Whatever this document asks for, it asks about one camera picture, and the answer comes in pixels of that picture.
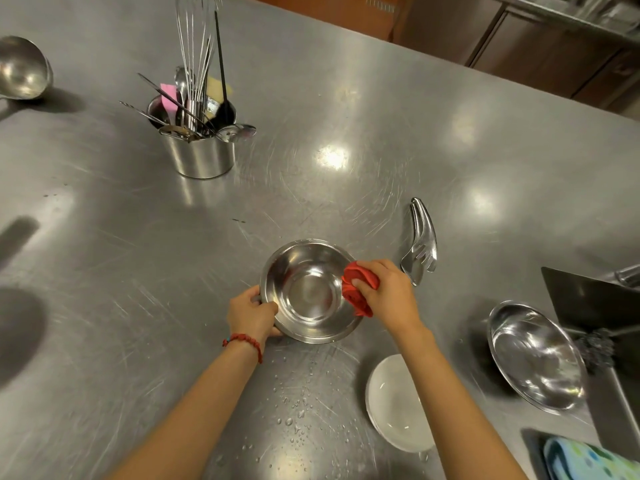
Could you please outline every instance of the person's left hand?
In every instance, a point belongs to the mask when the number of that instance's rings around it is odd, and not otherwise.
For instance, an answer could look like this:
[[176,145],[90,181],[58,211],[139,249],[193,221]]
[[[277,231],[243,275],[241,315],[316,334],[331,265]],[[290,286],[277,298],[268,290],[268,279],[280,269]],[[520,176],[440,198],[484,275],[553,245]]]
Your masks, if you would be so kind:
[[280,330],[273,326],[278,306],[275,302],[256,303],[252,298],[260,294],[260,286],[256,285],[243,291],[229,301],[227,322],[231,333],[244,333],[260,343],[260,350],[264,352],[264,346],[268,337],[282,335]]

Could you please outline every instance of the stainless steel countertop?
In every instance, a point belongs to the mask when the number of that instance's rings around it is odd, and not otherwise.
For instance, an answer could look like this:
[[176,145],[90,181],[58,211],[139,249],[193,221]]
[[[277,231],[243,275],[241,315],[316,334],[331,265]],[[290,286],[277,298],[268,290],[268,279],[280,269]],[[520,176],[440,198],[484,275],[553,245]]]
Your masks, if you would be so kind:
[[640,30],[598,13],[600,0],[587,0],[582,6],[567,0],[498,0],[543,18],[551,18],[577,28],[603,34],[632,45],[640,45]]
[[[505,299],[553,317],[542,265],[638,261],[638,124],[252,0],[225,0],[221,23],[232,101],[259,134],[196,181],[118,104],[153,97],[135,72],[171,80],[173,0],[3,1],[4,33],[43,49],[58,89],[0,107],[0,477],[103,475],[220,353],[229,298],[274,250],[316,237],[398,261],[413,196],[439,244],[422,319],[526,473],[534,430],[597,443],[587,410],[509,391],[482,320]],[[375,320],[272,343],[206,478],[443,478],[364,411],[395,352]]]

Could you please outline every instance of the brown floor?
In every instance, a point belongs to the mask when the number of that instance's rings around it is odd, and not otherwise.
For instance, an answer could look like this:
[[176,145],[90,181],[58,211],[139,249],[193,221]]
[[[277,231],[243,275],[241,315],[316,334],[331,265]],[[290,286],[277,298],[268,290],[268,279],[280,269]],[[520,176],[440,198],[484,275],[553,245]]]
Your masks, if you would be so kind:
[[[367,0],[260,0],[323,22],[387,40],[394,15],[371,6]],[[396,4],[397,0],[379,0]]]

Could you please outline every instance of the blue towel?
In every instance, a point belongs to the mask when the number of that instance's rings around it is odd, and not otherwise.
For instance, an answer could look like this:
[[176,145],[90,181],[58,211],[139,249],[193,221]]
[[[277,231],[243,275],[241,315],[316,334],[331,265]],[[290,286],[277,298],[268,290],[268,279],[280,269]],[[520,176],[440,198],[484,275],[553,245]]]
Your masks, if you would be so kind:
[[552,480],[640,480],[640,463],[579,441],[549,438],[544,455]]

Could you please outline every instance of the metal tongs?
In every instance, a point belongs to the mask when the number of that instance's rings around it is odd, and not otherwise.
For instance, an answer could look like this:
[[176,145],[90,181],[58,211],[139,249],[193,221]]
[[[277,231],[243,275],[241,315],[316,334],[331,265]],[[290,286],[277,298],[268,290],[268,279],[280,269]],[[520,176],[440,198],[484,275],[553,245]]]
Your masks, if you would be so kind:
[[418,197],[413,197],[410,208],[413,218],[413,245],[400,261],[400,269],[409,276],[413,286],[418,286],[425,267],[430,273],[436,269],[438,246],[436,231],[423,202]]

